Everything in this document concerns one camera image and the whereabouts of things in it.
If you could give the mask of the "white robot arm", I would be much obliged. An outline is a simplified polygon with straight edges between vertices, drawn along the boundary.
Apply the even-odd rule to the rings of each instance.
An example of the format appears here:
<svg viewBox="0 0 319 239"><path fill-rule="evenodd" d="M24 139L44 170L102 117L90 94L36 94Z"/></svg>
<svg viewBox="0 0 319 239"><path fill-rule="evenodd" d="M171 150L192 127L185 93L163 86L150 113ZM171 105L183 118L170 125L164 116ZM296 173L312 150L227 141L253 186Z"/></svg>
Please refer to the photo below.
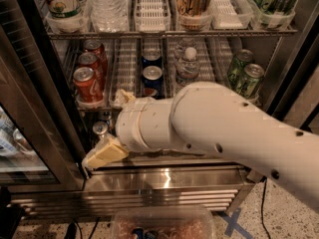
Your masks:
<svg viewBox="0 0 319 239"><path fill-rule="evenodd" d="M131 152L164 149L235 161L319 210L319 135L269 116L218 83L189 84L172 99L129 99L116 134L100 140L82 165L99 168Z"/></svg>

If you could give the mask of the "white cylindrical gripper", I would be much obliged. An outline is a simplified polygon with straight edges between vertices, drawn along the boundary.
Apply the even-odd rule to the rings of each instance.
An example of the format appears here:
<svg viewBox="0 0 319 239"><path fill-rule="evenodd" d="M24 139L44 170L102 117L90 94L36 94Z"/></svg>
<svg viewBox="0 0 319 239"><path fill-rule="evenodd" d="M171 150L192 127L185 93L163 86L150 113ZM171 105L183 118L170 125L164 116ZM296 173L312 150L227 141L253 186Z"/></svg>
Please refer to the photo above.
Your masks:
<svg viewBox="0 0 319 239"><path fill-rule="evenodd" d="M101 138L82 161L88 169L119 161L133 152L154 152L170 148L172 141L169 122L172 99L138 98L124 89L116 91L115 104L123 106L116 122L114 137Z"/></svg>

